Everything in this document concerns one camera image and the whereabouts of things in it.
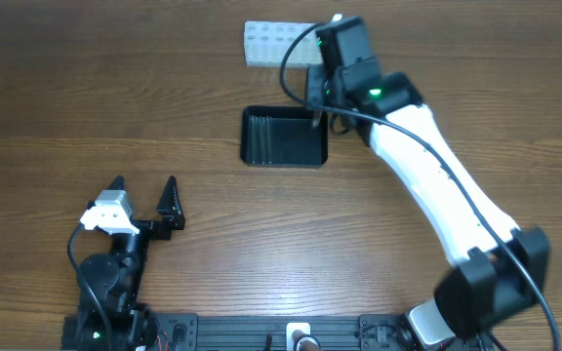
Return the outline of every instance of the black tray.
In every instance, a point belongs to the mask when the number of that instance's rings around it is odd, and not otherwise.
[[[313,128],[302,107],[248,106],[242,113],[240,157],[257,167],[320,167],[327,162],[327,116]]]

